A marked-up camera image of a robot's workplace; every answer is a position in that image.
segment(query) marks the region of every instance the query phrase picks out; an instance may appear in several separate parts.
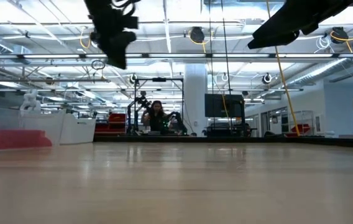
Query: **long hair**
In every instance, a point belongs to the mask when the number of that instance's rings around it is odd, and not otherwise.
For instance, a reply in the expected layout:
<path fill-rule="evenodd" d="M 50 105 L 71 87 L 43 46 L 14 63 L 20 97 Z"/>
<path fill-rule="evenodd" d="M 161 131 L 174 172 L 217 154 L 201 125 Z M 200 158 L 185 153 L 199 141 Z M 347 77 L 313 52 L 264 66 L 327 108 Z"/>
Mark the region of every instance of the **long hair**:
<path fill-rule="evenodd" d="M 153 101 L 152 106 L 150 107 L 149 115 L 150 116 L 155 116 L 155 113 L 154 113 L 154 105 L 155 104 L 159 104 L 160 105 L 160 111 L 157 113 L 157 116 L 163 116 L 164 115 L 163 104 L 162 104 L 162 102 L 160 100 Z"/>

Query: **blurry object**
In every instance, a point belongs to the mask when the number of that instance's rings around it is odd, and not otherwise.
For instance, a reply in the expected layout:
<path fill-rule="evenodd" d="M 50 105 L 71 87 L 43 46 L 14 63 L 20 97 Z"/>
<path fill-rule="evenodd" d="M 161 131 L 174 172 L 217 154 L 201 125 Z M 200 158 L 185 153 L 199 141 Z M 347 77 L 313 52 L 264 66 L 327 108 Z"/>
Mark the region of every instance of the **blurry object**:
<path fill-rule="evenodd" d="M 353 4 L 353 0 L 286 0 L 286 3 L 253 34 L 248 48 L 287 45 L 300 35 L 308 35 L 319 23 Z"/>
<path fill-rule="evenodd" d="M 266 75 L 262 77 L 262 83 L 265 85 L 268 85 L 271 81 L 272 81 L 272 76 L 269 73 L 266 73 Z"/>
<path fill-rule="evenodd" d="M 343 44 L 345 40 L 349 39 L 348 34 L 344 31 L 343 27 L 333 27 L 331 41 L 334 44 Z"/>
<path fill-rule="evenodd" d="M 138 17 L 132 15 L 135 3 L 139 1 L 126 0 L 116 5 L 111 0 L 84 0 L 95 26 L 89 37 L 108 56 L 109 65 L 121 69 L 127 67 L 126 47 L 136 40 L 136 35 L 124 28 L 138 29 Z"/>
<path fill-rule="evenodd" d="M 195 43 L 202 44 L 204 41 L 204 33 L 201 27 L 193 27 L 189 35 L 190 39 Z"/>
<path fill-rule="evenodd" d="M 30 113 L 31 111 L 36 111 L 38 113 L 41 111 L 41 103 L 40 101 L 36 100 L 37 93 L 37 90 L 29 90 L 23 96 L 24 101 L 20 108 L 21 115 Z"/>

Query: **white column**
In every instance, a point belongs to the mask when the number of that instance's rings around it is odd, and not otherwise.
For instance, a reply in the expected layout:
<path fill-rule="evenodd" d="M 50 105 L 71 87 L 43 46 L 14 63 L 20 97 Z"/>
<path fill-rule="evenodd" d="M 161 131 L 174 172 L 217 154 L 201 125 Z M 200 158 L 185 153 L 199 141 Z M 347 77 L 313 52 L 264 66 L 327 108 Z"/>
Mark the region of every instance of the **white column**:
<path fill-rule="evenodd" d="M 207 92 L 207 67 L 205 64 L 186 64 L 184 87 L 185 109 L 183 113 L 184 124 L 188 132 L 203 136 L 202 131 L 207 127 L 205 117 L 204 94 Z"/>

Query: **white figurine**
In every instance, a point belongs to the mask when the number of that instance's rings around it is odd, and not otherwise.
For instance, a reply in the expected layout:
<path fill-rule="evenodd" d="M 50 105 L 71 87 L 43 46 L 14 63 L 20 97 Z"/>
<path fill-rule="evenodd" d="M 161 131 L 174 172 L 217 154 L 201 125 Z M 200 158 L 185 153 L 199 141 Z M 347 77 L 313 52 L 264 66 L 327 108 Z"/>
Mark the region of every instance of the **white figurine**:
<path fill-rule="evenodd" d="M 37 92 L 37 90 L 28 90 L 23 96 L 24 101 L 20 108 L 22 115 L 25 113 L 31 113 L 31 111 L 40 113 L 41 103 L 36 100 Z"/>

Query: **red bench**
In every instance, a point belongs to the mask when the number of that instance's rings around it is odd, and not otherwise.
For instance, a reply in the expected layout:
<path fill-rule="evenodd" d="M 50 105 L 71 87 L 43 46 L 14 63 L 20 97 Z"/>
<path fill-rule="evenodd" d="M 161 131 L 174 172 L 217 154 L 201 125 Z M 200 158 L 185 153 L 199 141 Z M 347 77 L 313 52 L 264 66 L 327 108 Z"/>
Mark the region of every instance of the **red bench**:
<path fill-rule="evenodd" d="M 41 130 L 0 130 L 0 149 L 52 147 Z"/>

